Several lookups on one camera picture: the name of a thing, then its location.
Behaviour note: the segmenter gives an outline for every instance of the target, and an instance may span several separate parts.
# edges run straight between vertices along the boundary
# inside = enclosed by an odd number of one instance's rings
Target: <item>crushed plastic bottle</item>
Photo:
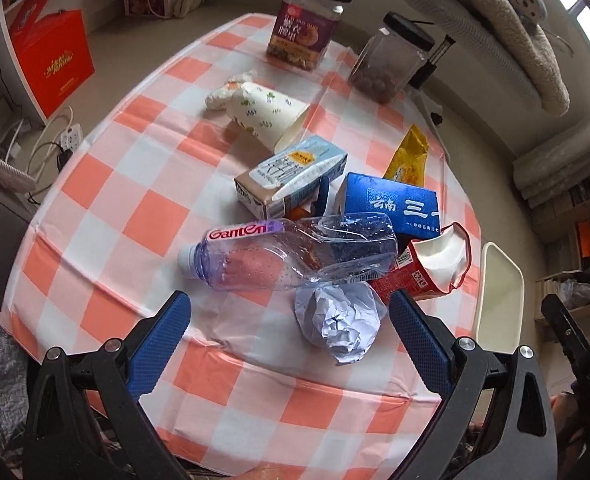
[[[384,213],[255,221],[213,229],[177,257],[186,278],[215,290],[288,290],[379,278],[397,257]]]

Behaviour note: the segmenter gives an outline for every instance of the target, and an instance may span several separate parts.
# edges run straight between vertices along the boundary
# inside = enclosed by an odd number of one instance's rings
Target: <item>red carton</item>
[[[458,223],[441,232],[432,240],[409,243],[397,257],[395,269],[369,282],[384,304],[389,304],[390,295],[400,288],[419,301],[444,296],[462,286],[471,263],[469,234]]]
[[[26,0],[9,31],[22,72],[46,117],[94,73],[80,10],[37,20],[48,0]]]

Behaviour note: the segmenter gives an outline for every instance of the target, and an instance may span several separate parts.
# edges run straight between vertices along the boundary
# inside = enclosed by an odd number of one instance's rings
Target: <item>bottle label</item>
[[[250,222],[248,224],[237,224],[222,227],[220,229],[213,229],[213,231],[206,233],[206,239],[220,240],[224,238],[248,238],[279,231],[284,231],[284,226],[280,221],[267,220],[265,222]]]
[[[315,12],[282,2],[270,43],[284,49],[291,56],[316,61],[330,43],[338,23]]]

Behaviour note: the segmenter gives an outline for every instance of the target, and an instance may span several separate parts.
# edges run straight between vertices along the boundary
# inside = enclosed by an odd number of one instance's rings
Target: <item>red bag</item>
[[[22,72],[46,117],[94,73],[80,10],[37,20],[48,0],[26,0],[9,29]]]

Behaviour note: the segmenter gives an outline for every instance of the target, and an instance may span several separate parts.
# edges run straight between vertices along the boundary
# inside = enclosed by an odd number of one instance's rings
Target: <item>snack jar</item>
[[[348,82],[374,101],[388,104],[420,68],[435,40],[401,14],[389,12],[369,40]]]
[[[352,0],[283,0],[267,54],[304,70],[319,66]]]

